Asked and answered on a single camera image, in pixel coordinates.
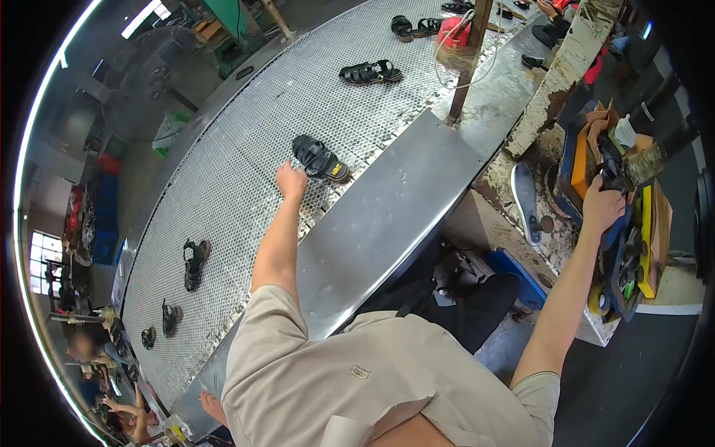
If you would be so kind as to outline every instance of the sandal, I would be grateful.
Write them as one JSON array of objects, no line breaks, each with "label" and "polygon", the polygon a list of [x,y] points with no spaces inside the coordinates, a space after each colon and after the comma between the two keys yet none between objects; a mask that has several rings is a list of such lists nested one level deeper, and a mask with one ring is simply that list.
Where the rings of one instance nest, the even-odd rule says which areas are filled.
[{"label": "sandal", "polygon": [[170,306],[167,304],[167,299],[164,298],[162,303],[162,330],[166,338],[171,338],[176,334],[177,325],[184,316],[179,306]]},{"label": "sandal", "polygon": [[[186,249],[190,248],[194,253],[194,257],[187,260],[186,259]],[[184,244],[184,264],[186,265],[184,272],[184,286],[189,292],[193,292],[199,287],[201,282],[201,266],[206,262],[206,258],[209,257],[209,252],[211,251],[211,243],[207,240],[201,241],[200,244],[196,245],[193,242],[189,242],[186,239]]]},{"label": "sandal", "polygon": [[157,331],[154,326],[149,327],[149,329],[144,329],[142,331],[142,345],[149,350],[154,347],[154,341],[157,339]]},{"label": "sandal", "polygon": [[338,76],[349,84],[367,85],[381,82],[397,82],[402,79],[403,75],[402,70],[396,69],[392,62],[382,59],[374,64],[365,62],[345,67],[340,70]]},{"label": "sandal", "polygon": [[474,4],[465,1],[464,3],[443,3],[442,10],[463,16],[467,11],[474,9]]},{"label": "sandal", "polygon": [[293,155],[305,167],[308,177],[329,179],[333,182],[347,182],[350,168],[340,160],[323,142],[308,135],[298,135],[293,139]]},{"label": "sandal", "polygon": [[393,33],[403,42],[412,41],[412,23],[405,16],[394,16]]},{"label": "sandal", "polygon": [[427,37],[437,34],[444,19],[420,19],[417,29],[412,31],[414,37]]}]

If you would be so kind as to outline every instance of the man's arm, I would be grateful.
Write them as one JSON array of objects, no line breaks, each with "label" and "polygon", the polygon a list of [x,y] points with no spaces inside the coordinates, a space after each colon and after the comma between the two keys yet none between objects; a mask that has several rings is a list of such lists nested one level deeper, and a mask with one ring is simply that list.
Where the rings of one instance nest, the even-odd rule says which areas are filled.
[{"label": "man's arm", "polygon": [[286,289],[298,304],[295,284],[295,258],[298,249],[298,210],[308,184],[302,169],[294,170],[285,160],[276,174],[283,203],[266,230],[253,264],[251,292],[264,284],[276,284]]},{"label": "man's arm", "polygon": [[591,288],[601,235],[625,212],[619,191],[601,191],[603,178],[596,175],[583,201],[583,227],[576,249],[548,295],[534,331],[524,349],[511,387],[543,371],[561,375],[563,359],[576,336]]}]

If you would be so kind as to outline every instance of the wooden pole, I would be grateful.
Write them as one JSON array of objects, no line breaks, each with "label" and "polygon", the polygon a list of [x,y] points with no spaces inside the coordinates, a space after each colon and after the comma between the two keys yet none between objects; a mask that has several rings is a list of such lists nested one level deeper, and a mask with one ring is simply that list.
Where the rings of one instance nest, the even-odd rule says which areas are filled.
[{"label": "wooden pole", "polygon": [[[472,18],[472,25],[469,28],[467,46],[474,48],[476,53],[474,54],[471,69],[464,70],[459,73],[457,87],[467,85],[472,82],[474,70],[477,68],[477,61],[479,60],[482,42],[484,41],[484,33],[486,32],[487,24],[489,23],[489,12],[491,11],[491,6],[492,0],[476,0],[474,3],[474,17]],[[455,123],[457,118],[459,118],[459,115],[462,113],[462,107],[464,107],[464,100],[467,99],[468,91],[469,87],[456,89],[454,91],[452,107],[449,110],[449,117],[447,118],[451,124]]]},{"label": "wooden pole", "polygon": [[278,12],[278,10],[276,9],[275,5],[273,4],[273,1],[261,0],[261,3],[263,3],[263,6],[266,8],[266,11],[268,11],[273,17],[273,20],[275,21],[275,24],[278,25],[278,28],[283,31],[283,34],[285,34],[288,39],[292,39],[293,31],[290,31],[290,28],[288,28],[288,25],[286,25],[285,20],[283,20],[283,17],[281,17],[280,15],[280,12]]}]

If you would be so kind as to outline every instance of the shirt sleeve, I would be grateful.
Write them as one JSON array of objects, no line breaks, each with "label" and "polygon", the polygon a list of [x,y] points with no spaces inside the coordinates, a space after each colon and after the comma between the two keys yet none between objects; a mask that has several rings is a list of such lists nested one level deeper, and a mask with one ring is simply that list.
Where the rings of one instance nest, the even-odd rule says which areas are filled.
[{"label": "shirt sleeve", "polygon": [[307,341],[307,325],[291,294],[279,285],[263,285],[248,302],[229,349],[222,401],[231,390],[261,368]]},{"label": "shirt sleeve", "polygon": [[550,371],[536,373],[517,383],[511,390],[531,416],[540,445],[553,442],[553,418],[556,416],[561,379]]}]

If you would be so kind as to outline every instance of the factory floor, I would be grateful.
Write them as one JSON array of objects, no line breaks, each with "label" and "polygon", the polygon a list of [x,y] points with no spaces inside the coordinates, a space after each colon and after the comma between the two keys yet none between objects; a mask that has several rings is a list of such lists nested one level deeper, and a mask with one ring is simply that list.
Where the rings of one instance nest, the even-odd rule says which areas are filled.
[{"label": "factory floor", "polygon": [[[289,0],[280,7],[280,12],[292,29],[309,31],[362,2]],[[608,73],[607,64],[603,73]],[[596,86],[596,98],[605,103],[613,94],[613,87],[607,82]],[[681,117],[674,103],[663,113],[671,115],[674,122]],[[659,182],[674,209],[672,250],[693,251],[695,159],[692,150],[684,150],[659,175]],[[161,163],[159,155],[146,145],[127,149],[119,176],[120,240],[126,237]],[[106,275],[102,293],[108,295],[114,273],[108,270],[102,274]],[[606,348],[575,340],[563,369],[553,445],[625,446],[668,385],[695,322],[696,316],[692,315],[638,314],[629,324],[619,326]],[[505,322],[477,357],[497,376],[511,376],[532,327],[528,322]]]}]

